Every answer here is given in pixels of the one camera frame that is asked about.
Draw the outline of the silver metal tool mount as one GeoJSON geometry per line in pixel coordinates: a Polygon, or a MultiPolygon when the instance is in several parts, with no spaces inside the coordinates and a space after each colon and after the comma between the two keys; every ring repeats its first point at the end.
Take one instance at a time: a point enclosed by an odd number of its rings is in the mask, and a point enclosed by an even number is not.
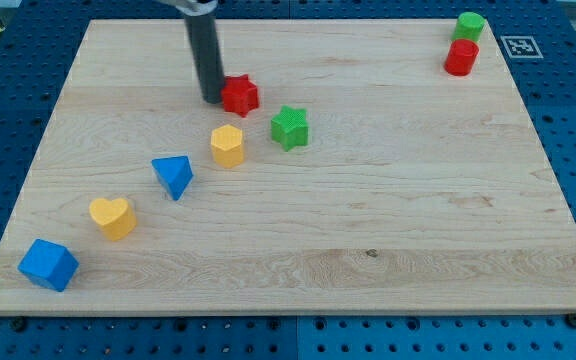
{"type": "Polygon", "coordinates": [[[186,16],[203,16],[212,13],[218,5],[217,0],[156,0],[172,6],[186,16]]]}

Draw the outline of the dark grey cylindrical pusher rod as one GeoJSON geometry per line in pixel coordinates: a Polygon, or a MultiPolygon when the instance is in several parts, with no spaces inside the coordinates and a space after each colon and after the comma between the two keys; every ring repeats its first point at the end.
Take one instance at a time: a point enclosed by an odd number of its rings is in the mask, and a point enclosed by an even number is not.
{"type": "Polygon", "coordinates": [[[225,75],[214,13],[185,14],[184,21],[202,98],[209,104],[219,104],[225,75]]]}

